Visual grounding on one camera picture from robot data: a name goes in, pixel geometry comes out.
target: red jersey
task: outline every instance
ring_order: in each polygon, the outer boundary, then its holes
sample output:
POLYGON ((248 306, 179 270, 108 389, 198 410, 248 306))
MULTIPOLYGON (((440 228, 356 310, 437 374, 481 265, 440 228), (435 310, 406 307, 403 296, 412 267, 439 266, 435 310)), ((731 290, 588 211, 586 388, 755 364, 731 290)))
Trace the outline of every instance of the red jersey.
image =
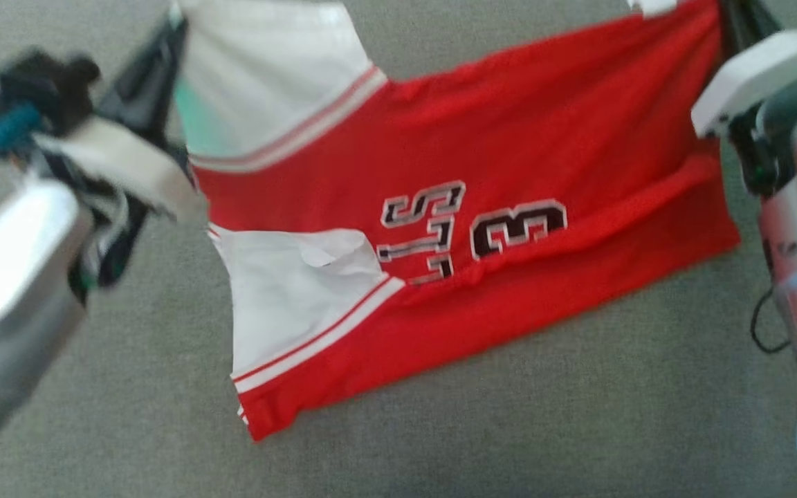
POLYGON ((339 4, 185 15, 177 101, 254 439, 739 240, 718 143, 690 123, 715 0, 411 81, 367 59, 339 4))

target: white sleeve panel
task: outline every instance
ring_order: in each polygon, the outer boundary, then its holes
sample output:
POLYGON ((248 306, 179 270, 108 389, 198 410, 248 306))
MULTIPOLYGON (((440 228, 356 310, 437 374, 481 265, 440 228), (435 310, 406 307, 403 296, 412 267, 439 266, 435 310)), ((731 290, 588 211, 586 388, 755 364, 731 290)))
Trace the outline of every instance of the white sleeve panel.
POLYGON ((283 138, 372 66, 341 3, 180 2, 175 89, 191 154, 235 158, 283 138))
POLYGON ((213 231, 230 272, 233 378, 294 356, 389 278, 357 230, 213 231))

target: red stripe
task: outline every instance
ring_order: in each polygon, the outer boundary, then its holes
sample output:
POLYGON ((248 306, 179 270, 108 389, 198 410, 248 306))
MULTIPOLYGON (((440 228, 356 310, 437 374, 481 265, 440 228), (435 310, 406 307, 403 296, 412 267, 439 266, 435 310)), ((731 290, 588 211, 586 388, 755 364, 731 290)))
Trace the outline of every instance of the red stripe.
POLYGON ((371 68, 368 69, 364 75, 361 75, 361 77, 358 78, 354 83, 352 83, 352 85, 346 89, 346 91, 338 99, 329 104, 323 110, 319 111, 319 113, 313 114, 313 116, 300 123, 300 126, 295 127, 292 132, 287 133, 287 135, 282 136, 282 138, 277 139, 275 142, 272 142, 272 144, 265 145, 264 147, 257 149, 257 151, 238 158, 209 158, 196 154, 190 154, 190 160, 193 162, 202 161, 212 164, 244 164, 246 162, 259 160, 259 158, 271 154, 281 147, 284 147, 288 144, 288 142, 294 140, 298 135, 309 129, 309 127, 312 127, 316 123, 319 123, 321 120, 325 119, 330 113, 333 113, 336 108, 341 107, 341 105, 345 104, 346 101, 352 98, 352 96, 358 92, 358 89, 360 89, 362 85, 373 78, 373 76, 377 75, 379 71, 380 70, 376 66, 371 66, 371 68))
POLYGON ((346 321, 347 318, 349 318, 352 314, 354 314, 356 312, 356 310, 358 310, 358 308, 360 308, 365 302, 367 302, 367 300, 370 299, 370 297, 373 296, 374 293, 376 293, 376 291, 379 291, 380 289, 382 289, 383 286, 386 286, 386 283, 389 283, 390 280, 392 280, 392 278, 386 278, 386 280, 383 280, 382 282, 380 282, 379 286, 374 287, 374 289, 371 290, 370 293, 366 294, 355 306, 352 306, 352 309, 349 310, 349 312, 347 312, 346 315, 343 315, 340 320, 338 320, 335 324, 331 325, 328 329, 323 331, 321 334, 315 336, 314 338, 311 338, 310 340, 307 340, 304 344, 301 344, 300 346, 295 347, 294 349, 288 351, 288 353, 282 354, 282 356, 279 356, 278 358, 272 360, 272 362, 269 362, 269 363, 266 363, 266 365, 257 367, 256 369, 253 369, 253 371, 250 371, 250 372, 240 376, 239 378, 235 378, 233 380, 233 382, 240 382, 240 381, 242 381, 244 379, 249 378, 249 376, 257 374, 257 373, 259 373, 261 371, 265 371, 265 369, 268 369, 269 367, 275 365, 275 363, 281 362, 281 360, 284 360, 285 358, 291 356, 291 354, 297 353, 301 349, 309 346, 310 344, 313 344, 315 341, 317 341, 320 338, 324 337, 330 331, 334 330, 335 328, 338 328, 343 322, 346 321))

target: white stripe trim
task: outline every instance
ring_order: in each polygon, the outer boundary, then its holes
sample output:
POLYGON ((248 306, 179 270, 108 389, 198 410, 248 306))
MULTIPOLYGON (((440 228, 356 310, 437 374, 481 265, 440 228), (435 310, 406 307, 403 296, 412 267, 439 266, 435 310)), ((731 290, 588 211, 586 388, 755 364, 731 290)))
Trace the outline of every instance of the white stripe trim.
POLYGON ((317 116, 312 124, 303 129, 292 131, 296 133, 285 144, 266 152, 262 157, 252 158, 248 162, 235 162, 235 163, 222 163, 219 161, 207 161, 203 158, 193 158, 193 164, 211 171, 219 171, 221 173, 252 173, 271 166, 280 160, 290 157, 302 150, 307 145, 312 144, 320 136, 325 135, 333 127, 338 126, 344 122, 354 111, 362 107, 363 104, 373 97, 383 85, 389 82, 389 79, 380 69, 376 69, 373 75, 369 76, 366 81, 358 85, 358 88, 345 98, 337 107, 330 109, 328 113, 320 114, 317 116))
MULTIPOLYGON (((291 354, 291 356, 281 360, 281 362, 276 363, 276 365, 265 369, 265 371, 257 372, 256 374, 249 376, 249 378, 244 378, 241 379, 241 381, 236 382, 235 390, 238 391, 238 394, 246 393, 247 391, 250 391, 256 387, 260 387, 260 385, 266 384, 266 382, 272 381, 279 375, 290 371, 290 369, 300 365, 300 363, 306 362, 306 360, 316 356, 316 354, 322 353, 322 351, 333 346, 333 344, 345 337, 346 334, 358 327, 358 325, 361 324, 364 319, 373 314, 376 309, 380 308, 383 303, 386 303, 390 297, 395 295, 395 293, 400 291, 404 286, 404 281, 399 280, 398 278, 390 278, 386 284, 383 284, 383 287, 380 287, 379 290, 368 296, 368 298, 357 309, 355 309, 351 315, 346 316, 344 321, 342 321, 332 331, 318 338, 318 340, 314 341, 313 343, 308 344, 307 347, 297 351, 297 353, 291 354)), ((234 375, 233 378, 239 378, 240 376, 241 374, 234 375)))

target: red fabric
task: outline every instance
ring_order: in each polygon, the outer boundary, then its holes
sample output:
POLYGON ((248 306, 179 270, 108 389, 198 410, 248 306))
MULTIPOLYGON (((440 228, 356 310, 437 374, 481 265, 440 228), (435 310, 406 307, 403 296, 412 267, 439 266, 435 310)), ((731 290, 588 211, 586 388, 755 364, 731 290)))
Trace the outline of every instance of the red fabric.
MULTIPOLYGON (((623 19, 390 82, 263 171, 197 168, 221 227, 342 227, 374 246, 427 235, 425 219, 383 226, 385 199, 467 186, 453 277, 405 287, 334 346, 240 394, 253 438, 301 410, 538 331, 736 245, 718 144, 698 141, 690 125, 719 45, 717 2, 690 0, 658 19, 623 19), (566 230, 475 261, 475 218, 544 199, 564 205, 566 230)), ((427 273, 430 256, 383 268, 411 280, 427 273)))

